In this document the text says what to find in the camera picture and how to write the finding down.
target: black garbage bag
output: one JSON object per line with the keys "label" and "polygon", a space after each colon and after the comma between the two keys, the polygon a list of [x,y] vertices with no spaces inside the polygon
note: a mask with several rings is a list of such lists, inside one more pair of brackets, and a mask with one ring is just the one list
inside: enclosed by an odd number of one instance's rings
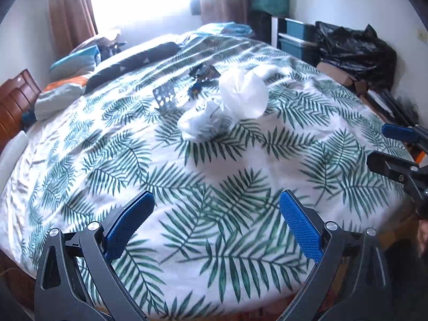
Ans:
{"label": "black garbage bag", "polygon": [[370,24],[362,31],[316,22],[315,30],[322,62],[365,80],[371,89],[391,90],[397,53]]}

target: white cushion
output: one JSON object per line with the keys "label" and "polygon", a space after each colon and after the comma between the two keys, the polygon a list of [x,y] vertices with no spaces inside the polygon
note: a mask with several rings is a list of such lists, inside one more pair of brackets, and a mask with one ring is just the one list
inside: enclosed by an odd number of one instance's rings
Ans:
{"label": "white cushion", "polygon": [[64,83],[58,88],[40,93],[34,104],[34,114],[38,121],[53,116],[59,110],[66,109],[75,100],[82,96],[86,86],[78,83]]}
{"label": "white cushion", "polygon": [[0,194],[3,192],[7,180],[9,180],[19,157],[28,146],[28,137],[24,131],[20,131],[10,140],[0,154]]}

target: wooden headboard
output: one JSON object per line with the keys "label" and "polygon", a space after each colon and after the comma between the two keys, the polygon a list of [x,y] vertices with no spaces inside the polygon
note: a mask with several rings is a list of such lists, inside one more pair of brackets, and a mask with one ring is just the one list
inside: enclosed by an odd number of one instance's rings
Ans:
{"label": "wooden headboard", "polygon": [[0,87],[0,151],[22,129],[21,116],[40,94],[27,69]]}

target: white plastic bag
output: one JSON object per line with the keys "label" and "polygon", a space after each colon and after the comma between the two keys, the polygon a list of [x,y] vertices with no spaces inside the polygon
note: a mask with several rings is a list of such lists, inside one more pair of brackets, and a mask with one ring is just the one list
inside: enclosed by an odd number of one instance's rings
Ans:
{"label": "white plastic bag", "polygon": [[184,140],[209,141],[232,130],[237,119],[232,112],[215,100],[205,100],[201,105],[186,111],[177,122]]}
{"label": "white plastic bag", "polygon": [[218,85],[224,104],[238,119],[257,119],[265,112],[268,88],[253,71],[230,69],[221,75]]}

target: wooden furniture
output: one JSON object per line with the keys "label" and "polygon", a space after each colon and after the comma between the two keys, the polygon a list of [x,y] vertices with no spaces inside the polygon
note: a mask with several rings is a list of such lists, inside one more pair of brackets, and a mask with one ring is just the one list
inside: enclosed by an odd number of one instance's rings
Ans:
{"label": "wooden furniture", "polygon": [[0,151],[22,129],[22,113],[39,94],[40,88],[27,69],[0,86]]}
{"label": "wooden furniture", "polygon": [[34,310],[36,281],[0,250],[0,275],[14,299],[23,307]]}

